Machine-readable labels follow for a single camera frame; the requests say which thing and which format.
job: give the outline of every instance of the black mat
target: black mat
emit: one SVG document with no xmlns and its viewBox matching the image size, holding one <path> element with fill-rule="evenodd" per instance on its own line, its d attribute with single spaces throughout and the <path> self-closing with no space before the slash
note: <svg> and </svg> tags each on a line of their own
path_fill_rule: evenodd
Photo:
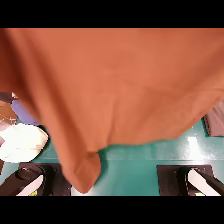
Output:
<svg viewBox="0 0 224 224">
<path fill-rule="evenodd" d="M 72 185 L 65 179 L 62 174 L 61 165 L 58 163 L 20 163 L 19 168 L 30 168 L 32 166 L 48 165 L 55 171 L 53 179 L 53 189 L 49 196 L 71 196 Z"/>
<path fill-rule="evenodd" d="M 211 165 L 157 165 L 160 196 L 179 195 L 176 174 L 177 170 L 183 166 L 198 168 L 202 172 L 214 176 Z"/>
</svg>

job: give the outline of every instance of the rust-colored fabric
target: rust-colored fabric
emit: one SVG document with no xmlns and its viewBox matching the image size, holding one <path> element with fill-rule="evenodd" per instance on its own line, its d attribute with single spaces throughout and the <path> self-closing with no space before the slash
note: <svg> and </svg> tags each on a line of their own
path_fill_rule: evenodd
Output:
<svg viewBox="0 0 224 224">
<path fill-rule="evenodd" d="M 204 116 L 204 121 L 210 136 L 224 136 L 224 100 Z"/>
<path fill-rule="evenodd" d="M 1 29 L 0 49 L 0 91 L 47 126 L 80 192 L 97 150 L 178 137 L 223 97 L 223 29 Z"/>
</svg>

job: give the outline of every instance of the green table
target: green table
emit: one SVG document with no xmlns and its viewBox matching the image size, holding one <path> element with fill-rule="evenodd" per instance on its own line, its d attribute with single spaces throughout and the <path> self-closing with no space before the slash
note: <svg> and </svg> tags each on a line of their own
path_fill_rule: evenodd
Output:
<svg viewBox="0 0 224 224">
<path fill-rule="evenodd" d="M 202 120 L 176 140 L 137 146 L 113 145 L 99 154 L 101 176 L 84 195 L 159 195 L 156 170 L 159 164 L 211 164 L 214 175 L 224 182 L 224 138 L 208 137 Z M 58 162 L 52 142 L 33 162 Z M 9 174 L 5 166 L 2 173 Z M 73 188 L 72 195 L 82 194 Z"/>
</svg>

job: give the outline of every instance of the white cloth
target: white cloth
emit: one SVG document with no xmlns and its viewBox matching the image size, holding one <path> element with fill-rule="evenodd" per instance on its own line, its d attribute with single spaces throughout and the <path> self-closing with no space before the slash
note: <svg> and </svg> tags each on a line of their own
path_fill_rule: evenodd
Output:
<svg viewBox="0 0 224 224">
<path fill-rule="evenodd" d="M 0 136 L 5 140 L 0 147 L 0 159 L 11 163 L 33 160 L 48 140 L 42 129 L 22 123 L 1 131 Z"/>
</svg>

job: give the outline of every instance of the purple fabric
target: purple fabric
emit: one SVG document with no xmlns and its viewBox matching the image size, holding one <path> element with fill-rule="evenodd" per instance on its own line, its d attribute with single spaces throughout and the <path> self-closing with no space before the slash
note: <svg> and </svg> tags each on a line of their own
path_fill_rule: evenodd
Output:
<svg viewBox="0 0 224 224">
<path fill-rule="evenodd" d="M 31 124 L 34 126 L 40 125 L 40 123 L 36 121 L 33 116 L 24 108 L 19 100 L 13 100 L 11 107 L 23 124 Z"/>
</svg>

